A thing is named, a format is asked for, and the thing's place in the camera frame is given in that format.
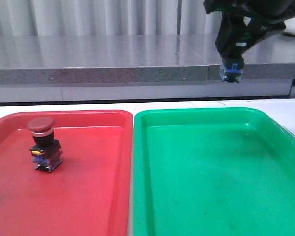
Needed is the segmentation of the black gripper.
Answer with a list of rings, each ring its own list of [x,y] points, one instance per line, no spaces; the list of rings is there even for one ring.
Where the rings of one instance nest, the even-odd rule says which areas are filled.
[[[205,0],[205,11],[222,12],[215,42],[223,58],[237,59],[242,54],[285,28],[285,20],[295,18],[295,0]],[[244,17],[251,18],[248,24]]]

